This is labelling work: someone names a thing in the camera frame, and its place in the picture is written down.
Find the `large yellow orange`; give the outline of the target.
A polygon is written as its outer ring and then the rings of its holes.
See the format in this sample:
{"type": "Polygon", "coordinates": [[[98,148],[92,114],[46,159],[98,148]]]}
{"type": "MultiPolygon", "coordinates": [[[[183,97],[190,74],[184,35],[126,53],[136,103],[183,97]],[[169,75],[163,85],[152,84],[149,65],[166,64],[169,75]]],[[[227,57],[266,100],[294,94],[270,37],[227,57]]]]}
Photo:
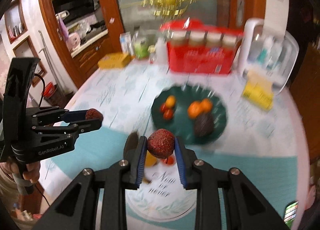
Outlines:
{"type": "Polygon", "coordinates": [[[150,154],[149,151],[146,153],[146,158],[145,158],[145,167],[152,167],[157,164],[157,158],[150,154]]]}

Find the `dark red lychee large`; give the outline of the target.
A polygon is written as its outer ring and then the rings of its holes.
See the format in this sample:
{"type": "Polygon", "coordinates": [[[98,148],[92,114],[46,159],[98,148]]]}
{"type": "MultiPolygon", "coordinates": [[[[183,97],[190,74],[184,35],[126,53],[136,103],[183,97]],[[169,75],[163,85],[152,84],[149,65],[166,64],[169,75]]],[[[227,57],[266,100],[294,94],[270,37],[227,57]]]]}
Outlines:
{"type": "Polygon", "coordinates": [[[166,129],[158,129],[148,138],[148,151],[151,155],[166,159],[172,155],[175,148],[175,136],[166,129]]]}

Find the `small yellow orange citrus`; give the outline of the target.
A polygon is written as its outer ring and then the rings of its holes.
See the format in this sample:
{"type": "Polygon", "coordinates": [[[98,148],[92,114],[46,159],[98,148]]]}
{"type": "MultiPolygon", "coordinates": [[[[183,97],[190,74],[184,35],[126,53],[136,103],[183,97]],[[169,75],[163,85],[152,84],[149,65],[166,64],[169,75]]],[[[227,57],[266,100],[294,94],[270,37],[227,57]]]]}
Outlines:
{"type": "Polygon", "coordinates": [[[176,104],[176,98],[174,95],[170,95],[169,97],[167,97],[165,101],[165,106],[167,108],[174,108],[175,104],[176,104]]]}

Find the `orange tangerine with stem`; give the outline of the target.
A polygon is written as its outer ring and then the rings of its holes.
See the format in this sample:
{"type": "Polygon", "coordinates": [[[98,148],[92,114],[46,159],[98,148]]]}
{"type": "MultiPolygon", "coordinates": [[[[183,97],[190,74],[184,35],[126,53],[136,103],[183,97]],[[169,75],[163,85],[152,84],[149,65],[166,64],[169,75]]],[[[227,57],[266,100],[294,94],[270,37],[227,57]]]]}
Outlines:
{"type": "Polygon", "coordinates": [[[208,112],[211,112],[213,108],[213,103],[210,99],[205,98],[200,102],[200,106],[202,108],[203,113],[208,113],[208,112]]]}

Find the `red basket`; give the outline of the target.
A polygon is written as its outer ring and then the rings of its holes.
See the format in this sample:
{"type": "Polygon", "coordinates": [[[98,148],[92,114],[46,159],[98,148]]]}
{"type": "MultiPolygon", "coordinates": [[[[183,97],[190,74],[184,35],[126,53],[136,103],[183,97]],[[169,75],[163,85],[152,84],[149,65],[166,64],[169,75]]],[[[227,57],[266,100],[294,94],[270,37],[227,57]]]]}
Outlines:
{"type": "Polygon", "coordinates": [[[50,98],[55,90],[55,85],[52,82],[49,82],[44,88],[43,96],[46,98],[50,98]]]}

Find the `smartphone at table edge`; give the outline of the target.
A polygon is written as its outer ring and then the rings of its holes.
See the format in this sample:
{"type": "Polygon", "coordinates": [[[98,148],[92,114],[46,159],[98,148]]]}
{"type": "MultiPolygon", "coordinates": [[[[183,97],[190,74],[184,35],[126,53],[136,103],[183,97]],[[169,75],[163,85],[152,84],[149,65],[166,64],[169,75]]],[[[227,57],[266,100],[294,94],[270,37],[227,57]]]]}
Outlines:
{"type": "Polygon", "coordinates": [[[296,212],[298,208],[298,201],[293,201],[289,203],[285,208],[284,213],[284,222],[289,227],[289,229],[292,229],[293,222],[296,218],[296,212]]]}

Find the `yellow box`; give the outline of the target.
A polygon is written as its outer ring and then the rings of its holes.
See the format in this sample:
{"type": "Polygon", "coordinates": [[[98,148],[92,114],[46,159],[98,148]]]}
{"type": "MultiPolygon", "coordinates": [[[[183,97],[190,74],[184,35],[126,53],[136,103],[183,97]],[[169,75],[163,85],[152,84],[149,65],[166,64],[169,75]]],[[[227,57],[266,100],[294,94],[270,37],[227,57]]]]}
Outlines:
{"type": "Polygon", "coordinates": [[[100,69],[124,68],[131,62],[131,56],[125,53],[106,54],[98,61],[100,69]]]}

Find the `small red tomato on plate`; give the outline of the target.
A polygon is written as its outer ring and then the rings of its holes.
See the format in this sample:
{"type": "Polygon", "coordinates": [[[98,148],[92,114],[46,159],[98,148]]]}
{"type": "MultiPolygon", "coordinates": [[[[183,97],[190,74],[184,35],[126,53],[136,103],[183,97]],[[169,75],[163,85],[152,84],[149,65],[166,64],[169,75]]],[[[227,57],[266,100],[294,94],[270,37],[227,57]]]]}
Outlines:
{"type": "Polygon", "coordinates": [[[167,108],[166,104],[163,103],[163,104],[161,105],[161,107],[160,107],[160,112],[161,112],[161,113],[164,113],[164,112],[166,112],[167,109],[168,109],[168,108],[167,108]]]}

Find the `dark avocado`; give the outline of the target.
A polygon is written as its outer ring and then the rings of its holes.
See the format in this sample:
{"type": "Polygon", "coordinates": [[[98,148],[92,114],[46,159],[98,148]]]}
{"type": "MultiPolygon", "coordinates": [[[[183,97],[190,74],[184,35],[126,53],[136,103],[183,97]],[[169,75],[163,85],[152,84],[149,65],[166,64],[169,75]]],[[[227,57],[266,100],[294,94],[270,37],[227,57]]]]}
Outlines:
{"type": "Polygon", "coordinates": [[[204,137],[211,134],[214,131],[214,119],[213,115],[208,113],[202,113],[198,115],[194,122],[194,135],[196,137],[204,137]]]}

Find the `blue white carton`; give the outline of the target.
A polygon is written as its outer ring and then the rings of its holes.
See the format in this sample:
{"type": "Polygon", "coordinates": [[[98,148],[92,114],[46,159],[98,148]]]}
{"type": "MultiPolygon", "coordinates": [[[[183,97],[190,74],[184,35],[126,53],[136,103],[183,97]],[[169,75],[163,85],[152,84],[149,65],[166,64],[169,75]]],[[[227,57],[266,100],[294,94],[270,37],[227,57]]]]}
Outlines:
{"type": "Polygon", "coordinates": [[[131,42],[132,42],[131,33],[126,32],[126,33],[120,34],[119,41],[120,41],[122,52],[125,54],[133,55],[132,45],[131,45],[131,42]]]}

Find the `clear bottle green label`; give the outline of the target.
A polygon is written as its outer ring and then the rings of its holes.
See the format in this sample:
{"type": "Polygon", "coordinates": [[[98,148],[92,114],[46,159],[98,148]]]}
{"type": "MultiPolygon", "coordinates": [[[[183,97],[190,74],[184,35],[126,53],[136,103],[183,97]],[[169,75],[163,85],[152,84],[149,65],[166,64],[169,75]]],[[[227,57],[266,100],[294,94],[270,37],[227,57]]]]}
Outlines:
{"type": "Polygon", "coordinates": [[[149,56],[149,42],[148,38],[139,30],[136,30],[132,40],[133,49],[137,59],[145,59],[149,56]]]}

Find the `small glass jar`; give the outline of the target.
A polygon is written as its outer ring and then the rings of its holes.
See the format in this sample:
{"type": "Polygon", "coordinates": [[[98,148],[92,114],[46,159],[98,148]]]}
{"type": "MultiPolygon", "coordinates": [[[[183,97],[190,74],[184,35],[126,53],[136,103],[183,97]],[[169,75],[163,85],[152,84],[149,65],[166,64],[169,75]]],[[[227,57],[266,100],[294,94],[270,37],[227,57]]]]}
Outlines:
{"type": "Polygon", "coordinates": [[[149,63],[153,64],[156,60],[156,57],[157,57],[155,45],[149,46],[148,53],[149,53],[149,63]]]}

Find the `white plastic bottle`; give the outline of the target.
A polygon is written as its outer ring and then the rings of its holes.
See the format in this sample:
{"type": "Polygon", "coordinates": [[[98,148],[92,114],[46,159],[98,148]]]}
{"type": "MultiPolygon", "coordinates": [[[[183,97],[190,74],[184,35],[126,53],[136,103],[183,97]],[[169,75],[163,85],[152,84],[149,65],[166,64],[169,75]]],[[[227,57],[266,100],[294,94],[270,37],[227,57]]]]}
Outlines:
{"type": "Polygon", "coordinates": [[[168,63],[167,42],[164,38],[158,38],[155,44],[156,64],[166,65],[168,63]]]}

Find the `yellow tissue pack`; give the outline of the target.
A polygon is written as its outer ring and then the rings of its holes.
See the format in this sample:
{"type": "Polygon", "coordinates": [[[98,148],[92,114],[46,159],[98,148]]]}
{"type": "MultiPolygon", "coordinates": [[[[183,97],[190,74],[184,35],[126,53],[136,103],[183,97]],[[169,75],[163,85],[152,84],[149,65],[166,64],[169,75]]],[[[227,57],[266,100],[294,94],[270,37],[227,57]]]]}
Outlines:
{"type": "Polygon", "coordinates": [[[264,111],[271,110],[274,96],[272,82],[252,70],[248,71],[246,77],[242,97],[264,111]]]}

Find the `red paper cup package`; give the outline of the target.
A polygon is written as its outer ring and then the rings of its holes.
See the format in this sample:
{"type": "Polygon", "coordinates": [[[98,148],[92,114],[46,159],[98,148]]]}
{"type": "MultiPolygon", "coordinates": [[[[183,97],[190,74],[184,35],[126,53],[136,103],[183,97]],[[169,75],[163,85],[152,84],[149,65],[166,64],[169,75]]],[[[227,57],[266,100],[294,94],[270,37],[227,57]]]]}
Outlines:
{"type": "Polygon", "coordinates": [[[173,72],[228,75],[244,32],[205,25],[197,19],[168,21],[169,68],[173,72]]]}

